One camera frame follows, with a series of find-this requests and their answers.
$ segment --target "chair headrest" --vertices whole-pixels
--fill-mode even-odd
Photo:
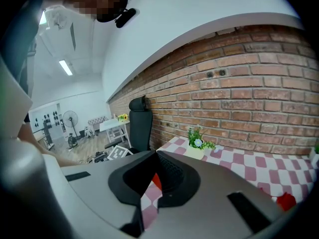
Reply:
[[[145,96],[135,98],[132,101],[130,101],[129,108],[131,111],[135,111],[135,112],[145,111],[146,109]]]

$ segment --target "black office chair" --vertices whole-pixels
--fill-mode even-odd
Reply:
[[[129,151],[133,154],[150,150],[150,136],[152,129],[153,114],[146,109],[145,96],[130,101],[130,142],[132,148]],[[105,149],[119,144],[116,140],[104,146]]]

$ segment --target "person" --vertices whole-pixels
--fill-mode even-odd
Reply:
[[[23,90],[30,95],[32,86],[28,85],[27,57],[31,47],[35,47],[35,36],[38,32],[42,12],[53,5],[62,5],[67,9],[85,14],[101,22],[112,20],[124,11],[127,0],[13,0],[7,14],[1,20],[0,53]],[[35,139],[28,115],[18,133],[18,138],[34,145],[42,154],[49,154],[57,159],[60,166],[77,165],[78,163],[62,158],[43,148]]]

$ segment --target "red object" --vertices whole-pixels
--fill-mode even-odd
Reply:
[[[284,211],[288,211],[291,207],[295,206],[295,197],[285,192],[281,197],[277,198],[277,204],[280,205]]]
[[[158,174],[156,173],[152,179],[155,185],[161,190],[161,183]]]

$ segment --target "white ceiling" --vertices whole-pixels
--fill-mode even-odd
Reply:
[[[61,28],[51,20],[50,15],[57,13],[60,15],[58,19],[62,19],[59,22]],[[39,26],[36,36],[35,84],[36,81],[59,81],[68,77],[58,63],[60,60],[66,61],[74,75],[100,73],[103,70],[112,31],[121,31],[116,29],[114,22],[99,23],[60,7],[46,12],[46,17],[48,23]],[[72,24],[75,49],[71,37]]]

